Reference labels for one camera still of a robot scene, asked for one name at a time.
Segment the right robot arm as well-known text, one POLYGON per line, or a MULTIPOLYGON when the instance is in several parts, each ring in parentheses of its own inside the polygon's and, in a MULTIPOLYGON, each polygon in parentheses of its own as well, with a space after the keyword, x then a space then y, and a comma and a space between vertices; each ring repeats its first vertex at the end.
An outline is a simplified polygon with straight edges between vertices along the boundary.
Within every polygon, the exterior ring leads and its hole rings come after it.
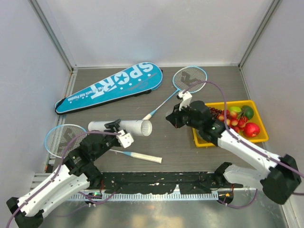
POLYGON ((283 205, 294 194, 302 180, 295 159, 286 154, 281 157, 268 152, 246 140, 224 122, 215 119, 203 101, 191 102, 188 106, 177 104, 166 116, 175 128, 188 126, 198 130, 203 140, 232 152, 249 163, 255 170, 245 170, 228 166, 215 175, 215 182, 220 187, 230 183, 248 185, 261 189, 273 202, 283 205))

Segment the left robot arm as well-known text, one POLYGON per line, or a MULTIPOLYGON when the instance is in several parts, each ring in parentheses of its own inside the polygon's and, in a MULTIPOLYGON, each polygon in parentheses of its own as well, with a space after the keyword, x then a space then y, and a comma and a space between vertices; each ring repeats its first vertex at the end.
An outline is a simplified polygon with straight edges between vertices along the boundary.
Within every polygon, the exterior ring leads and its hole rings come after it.
POLYGON ((37 228, 57 206, 77 192, 101 186, 103 176, 95 160, 112 147, 128 147, 132 135, 119 127, 119 121, 107 123, 103 131, 86 131, 75 124, 54 127, 45 137, 46 150, 61 158, 58 167, 36 188, 22 197, 12 197, 7 206, 20 228, 37 228))

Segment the white shuttlecock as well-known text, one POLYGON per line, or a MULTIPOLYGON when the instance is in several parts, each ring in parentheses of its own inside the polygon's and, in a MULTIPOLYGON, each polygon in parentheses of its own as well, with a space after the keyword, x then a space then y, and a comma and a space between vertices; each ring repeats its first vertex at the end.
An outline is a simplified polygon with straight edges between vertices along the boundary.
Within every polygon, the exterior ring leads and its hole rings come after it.
POLYGON ((142 122, 141 132, 143 136, 149 136, 152 133, 152 123, 149 120, 144 120, 142 122))

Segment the white shuttlecock tube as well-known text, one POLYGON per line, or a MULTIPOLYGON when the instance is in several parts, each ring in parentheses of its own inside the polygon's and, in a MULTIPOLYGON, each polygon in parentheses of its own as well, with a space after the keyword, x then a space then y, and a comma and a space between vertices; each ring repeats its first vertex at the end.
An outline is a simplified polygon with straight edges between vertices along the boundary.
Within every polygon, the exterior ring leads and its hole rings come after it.
MULTIPOLYGON (((128 133, 131 133, 133 136, 143 136, 141 132, 141 124, 144 120, 121 120, 120 130, 126 130, 128 133)), ((105 131, 107 130, 104 127, 105 123, 109 123, 112 121, 92 121, 88 124, 89 131, 105 131)))

